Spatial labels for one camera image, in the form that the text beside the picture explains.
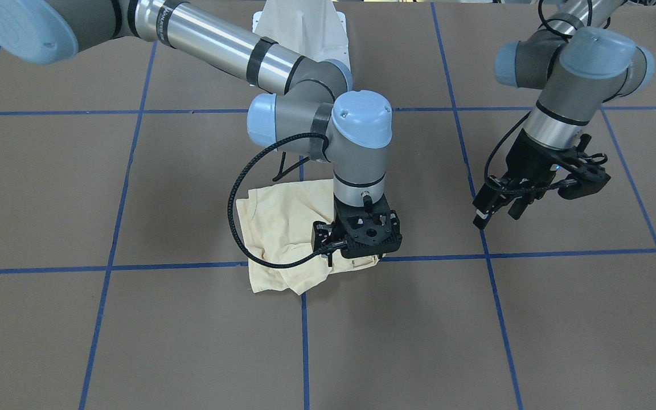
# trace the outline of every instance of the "fabric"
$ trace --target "fabric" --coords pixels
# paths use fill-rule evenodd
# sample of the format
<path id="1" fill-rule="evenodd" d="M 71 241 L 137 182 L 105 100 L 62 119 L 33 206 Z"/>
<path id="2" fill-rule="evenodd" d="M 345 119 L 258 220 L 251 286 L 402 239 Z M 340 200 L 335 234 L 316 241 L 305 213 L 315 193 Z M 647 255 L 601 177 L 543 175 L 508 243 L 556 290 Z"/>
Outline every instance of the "fabric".
<path id="1" fill-rule="evenodd" d="M 333 221 L 333 180 L 250 190 L 247 199 L 238 199 L 236 204 L 247 249 L 267 262 L 291 263 L 313 252 L 313 222 Z M 255 293 L 290 288 L 300 295 L 331 273 L 369 268 L 377 262 L 377 256 L 344 259 L 340 251 L 333 253 L 332 268 L 321 256 L 289 269 L 271 269 L 250 260 L 249 282 Z"/>

